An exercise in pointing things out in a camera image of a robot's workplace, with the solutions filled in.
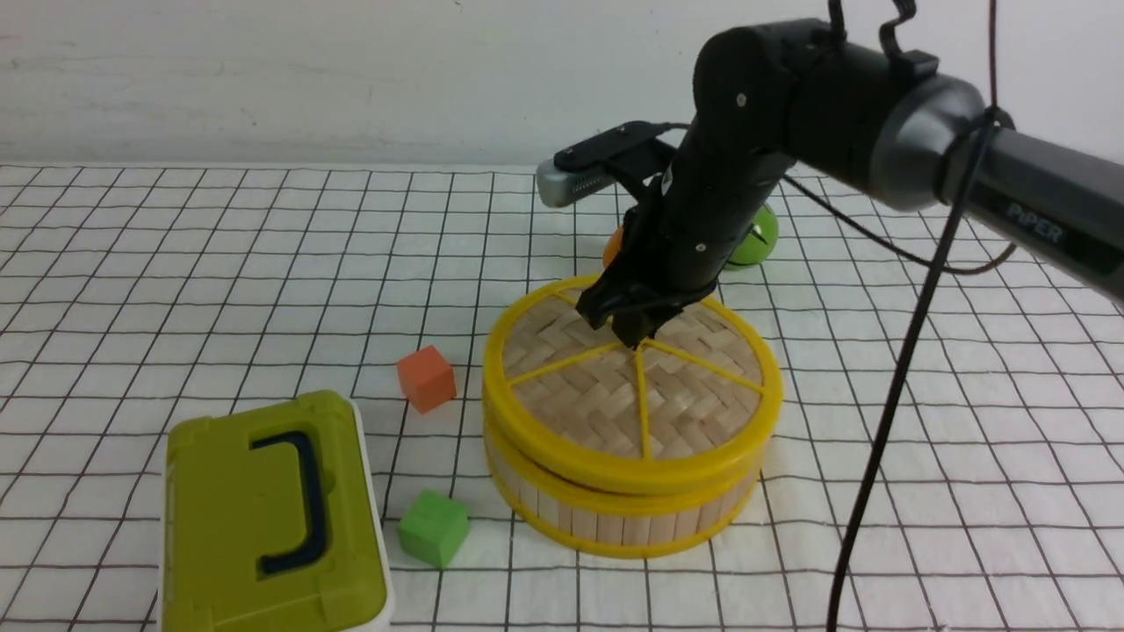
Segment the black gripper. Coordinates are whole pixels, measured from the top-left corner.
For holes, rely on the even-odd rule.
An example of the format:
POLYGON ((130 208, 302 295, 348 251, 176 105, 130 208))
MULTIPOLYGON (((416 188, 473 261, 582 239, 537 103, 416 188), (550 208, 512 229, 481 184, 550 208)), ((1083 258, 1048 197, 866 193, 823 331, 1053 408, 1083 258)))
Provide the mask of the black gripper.
POLYGON ((640 347, 714 291, 767 197, 795 161, 733 133, 686 133, 676 157, 625 232, 602 279, 575 312, 593 329, 611 317, 625 347, 640 347))

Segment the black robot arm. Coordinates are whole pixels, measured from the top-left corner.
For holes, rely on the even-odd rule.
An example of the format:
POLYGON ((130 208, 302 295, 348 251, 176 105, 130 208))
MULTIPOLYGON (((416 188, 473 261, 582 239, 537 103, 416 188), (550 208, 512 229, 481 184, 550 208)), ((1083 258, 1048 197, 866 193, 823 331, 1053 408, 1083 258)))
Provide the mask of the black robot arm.
POLYGON ((563 204, 617 180, 638 204, 616 259, 577 304, 626 347, 709 296, 758 210, 795 163, 900 213, 952 205, 1121 300, 1123 169, 986 120, 984 96, 939 58, 859 47, 812 18, 743 25, 703 45, 695 116, 678 147, 629 121, 559 152, 578 177, 563 204))

